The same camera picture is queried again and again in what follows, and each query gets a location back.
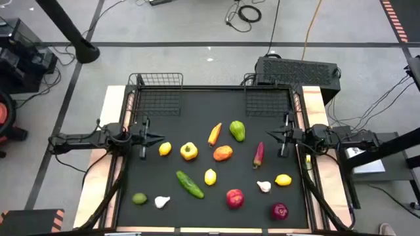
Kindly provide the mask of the orange oval vegetable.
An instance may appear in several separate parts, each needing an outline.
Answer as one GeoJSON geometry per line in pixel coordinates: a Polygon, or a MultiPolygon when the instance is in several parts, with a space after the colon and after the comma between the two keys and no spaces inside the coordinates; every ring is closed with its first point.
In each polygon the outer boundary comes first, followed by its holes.
{"type": "Polygon", "coordinates": [[[233,149],[230,146],[220,146],[214,151],[213,158],[216,161],[225,161],[231,158],[232,154],[233,149]]]}

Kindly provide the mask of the white printed sheet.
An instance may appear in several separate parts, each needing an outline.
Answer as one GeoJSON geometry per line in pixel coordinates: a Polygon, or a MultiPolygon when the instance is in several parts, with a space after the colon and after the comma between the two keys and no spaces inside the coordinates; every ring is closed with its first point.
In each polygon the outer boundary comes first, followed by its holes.
{"type": "Polygon", "coordinates": [[[351,167],[349,160],[361,153],[374,152],[379,147],[378,139],[373,136],[370,138],[362,138],[361,140],[344,141],[345,160],[343,166],[352,171],[353,174],[371,174],[385,172],[385,167],[381,160],[371,161],[364,165],[351,167]]]}

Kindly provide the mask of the red black round machine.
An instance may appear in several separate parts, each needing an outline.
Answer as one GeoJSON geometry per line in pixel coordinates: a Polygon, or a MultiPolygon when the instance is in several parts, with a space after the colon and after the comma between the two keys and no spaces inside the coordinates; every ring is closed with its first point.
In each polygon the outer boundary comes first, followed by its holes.
{"type": "Polygon", "coordinates": [[[16,116],[16,102],[0,89],[0,145],[8,140],[26,140],[28,131],[15,125],[16,116]]]}

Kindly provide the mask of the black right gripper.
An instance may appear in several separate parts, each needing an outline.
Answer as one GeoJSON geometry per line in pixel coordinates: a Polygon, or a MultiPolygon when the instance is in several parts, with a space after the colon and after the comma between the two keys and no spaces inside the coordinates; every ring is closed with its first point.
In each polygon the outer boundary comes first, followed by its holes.
{"type": "Polygon", "coordinates": [[[293,112],[288,112],[285,115],[285,125],[281,129],[269,130],[266,133],[273,137],[277,143],[282,143],[279,157],[287,157],[289,152],[288,146],[301,143],[305,137],[304,130],[295,126],[295,115],[293,112]]]}

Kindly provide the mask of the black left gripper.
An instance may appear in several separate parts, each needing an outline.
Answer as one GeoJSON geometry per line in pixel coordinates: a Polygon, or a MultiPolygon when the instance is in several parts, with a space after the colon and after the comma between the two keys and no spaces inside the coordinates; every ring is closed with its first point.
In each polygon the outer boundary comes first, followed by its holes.
{"type": "MultiPolygon", "coordinates": [[[[146,144],[147,144],[147,135],[148,135],[148,128],[150,126],[150,119],[148,116],[142,117],[141,123],[133,123],[129,126],[129,131],[131,133],[131,145],[132,146],[140,146],[140,152],[138,157],[141,160],[146,159],[146,144]]],[[[156,143],[164,141],[164,135],[156,134],[156,133],[149,133],[149,146],[152,146],[156,143]]]]}

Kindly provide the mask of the green cucumber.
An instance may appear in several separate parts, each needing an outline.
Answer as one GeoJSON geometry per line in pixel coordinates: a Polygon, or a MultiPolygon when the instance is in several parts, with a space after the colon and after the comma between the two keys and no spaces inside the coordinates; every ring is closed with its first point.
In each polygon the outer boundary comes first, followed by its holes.
{"type": "Polygon", "coordinates": [[[195,182],[183,171],[176,171],[176,176],[181,186],[191,195],[198,199],[204,198],[204,192],[195,184],[195,182]]]}

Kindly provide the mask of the black mat with orange stripes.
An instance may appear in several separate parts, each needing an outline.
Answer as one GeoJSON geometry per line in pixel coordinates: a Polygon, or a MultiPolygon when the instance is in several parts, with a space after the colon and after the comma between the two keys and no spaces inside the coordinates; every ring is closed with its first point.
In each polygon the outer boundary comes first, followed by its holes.
{"type": "Polygon", "coordinates": [[[420,0],[380,0],[399,42],[420,43],[420,0]]]}
{"type": "Polygon", "coordinates": [[[7,210],[0,213],[0,236],[27,236],[61,231],[63,209],[7,210]]]}

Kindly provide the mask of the red apple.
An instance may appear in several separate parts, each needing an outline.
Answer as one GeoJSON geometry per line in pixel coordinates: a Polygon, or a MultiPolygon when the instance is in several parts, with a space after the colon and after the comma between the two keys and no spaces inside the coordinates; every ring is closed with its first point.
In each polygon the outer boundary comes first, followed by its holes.
{"type": "Polygon", "coordinates": [[[226,204],[230,209],[240,208],[244,200],[244,194],[240,189],[231,189],[226,194],[226,204]]]}

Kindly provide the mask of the yellow bell pepper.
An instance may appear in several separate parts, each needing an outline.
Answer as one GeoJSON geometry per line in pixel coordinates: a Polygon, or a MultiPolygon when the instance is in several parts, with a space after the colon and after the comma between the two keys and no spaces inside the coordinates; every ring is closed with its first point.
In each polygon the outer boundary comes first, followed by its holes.
{"type": "Polygon", "coordinates": [[[187,142],[180,148],[180,154],[185,161],[191,161],[198,156],[198,148],[192,142],[187,142]]]}

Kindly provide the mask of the black pole stand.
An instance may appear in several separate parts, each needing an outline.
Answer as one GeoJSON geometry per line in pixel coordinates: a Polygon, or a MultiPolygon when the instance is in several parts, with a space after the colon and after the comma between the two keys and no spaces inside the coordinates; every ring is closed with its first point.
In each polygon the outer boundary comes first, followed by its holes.
{"type": "Polygon", "coordinates": [[[66,39],[75,48],[75,57],[81,64],[94,62],[100,56],[100,51],[86,40],[76,28],[65,10],[57,0],[35,0],[66,39]]]}

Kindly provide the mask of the orange yellow chili pepper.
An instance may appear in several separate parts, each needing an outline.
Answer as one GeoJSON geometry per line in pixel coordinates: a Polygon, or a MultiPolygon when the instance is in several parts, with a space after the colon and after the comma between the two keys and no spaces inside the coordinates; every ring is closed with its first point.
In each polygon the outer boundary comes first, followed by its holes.
{"type": "Polygon", "coordinates": [[[215,127],[213,127],[213,129],[212,129],[212,131],[209,135],[208,141],[207,141],[207,143],[209,144],[210,147],[213,147],[216,144],[216,141],[217,141],[217,139],[219,137],[219,134],[220,134],[220,131],[221,131],[221,126],[222,126],[222,123],[219,123],[215,127]]]}

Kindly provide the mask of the green bell pepper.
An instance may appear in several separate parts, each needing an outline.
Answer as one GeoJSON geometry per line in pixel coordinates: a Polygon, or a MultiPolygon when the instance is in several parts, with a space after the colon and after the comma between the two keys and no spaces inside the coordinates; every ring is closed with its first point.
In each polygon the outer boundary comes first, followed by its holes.
{"type": "Polygon", "coordinates": [[[238,142],[245,140],[245,125],[241,121],[232,121],[229,129],[238,142]]]}

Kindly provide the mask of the wooden table with black frame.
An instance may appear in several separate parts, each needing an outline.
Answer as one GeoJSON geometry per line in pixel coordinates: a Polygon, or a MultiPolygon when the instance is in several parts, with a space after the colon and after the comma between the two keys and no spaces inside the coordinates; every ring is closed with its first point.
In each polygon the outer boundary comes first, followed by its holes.
{"type": "MultiPolygon", "coordinates": [[[[125,86],[116,85],[109,86],[106,90],[104,103],[100,115],[103,123],[113,123],[119,120],[120,113],[123,111],[123,96],[125,86]]],[[[322,104],[322,95],[319,87],[304,86],[303,97],[299,98],[294,95],[294,101],[302,110],[308,114],[308,122],[313,125],[316,123],[327,123],[327,115],[322,104]]],[[[122,158],[113,158],[110,154],[106,155],[105,150],[96,149],[91,152],[89,162],[90,171],[86,175],[84,185],[82,187],[77,213],[73,223],[73,228],[82,226],[88,218],[94,213],[99,206],[101,200],[106,194],[107,184],[113,184],[120,172],[122,158]]],[[[350,225],[352,216],[348,209],[347,197],[345,196],[344,184],[339,167],[327,156],[323,155],[312,158],[316,161],[313,167],[318,168],[320,183],[318,184],[324,193],[325,200],[333,209],[334,213],[345,224],[350,225]]],[[[320,204],[315,200],[313,195],[310,196],[310,202],[314,207],[314,226],[308,229],[263,229],[263,228],[204,228],[204,227],[182,227],[181,233],[220,233],[234,235],[268,235],[274,236],[279,234],[308,234],[315,229],[335,230],[331,220],[322,219],[322,210],[320,204]]]]}

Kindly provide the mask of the red chili pepper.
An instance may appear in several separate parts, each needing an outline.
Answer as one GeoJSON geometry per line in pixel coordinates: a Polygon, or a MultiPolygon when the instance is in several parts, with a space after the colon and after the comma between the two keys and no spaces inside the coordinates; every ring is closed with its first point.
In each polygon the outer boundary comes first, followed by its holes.
{"type": "Polygon", "coordinates": [[[259,168],[263,163],[263,159],[264,159],[264,143],[259,142],[254,159],[253,159],[253,168],[259,168]]]}

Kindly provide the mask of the dark red onion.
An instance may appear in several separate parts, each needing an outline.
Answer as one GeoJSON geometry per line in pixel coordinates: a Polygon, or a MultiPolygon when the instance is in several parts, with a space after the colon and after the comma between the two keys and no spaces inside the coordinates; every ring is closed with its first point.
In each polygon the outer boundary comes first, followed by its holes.
{"type": "Polygon", "coordinates": [[[273,220],[285,220],[289,216],[289,210],[283,203],[275,203],[271,207],[271,218],[273,220]]]}

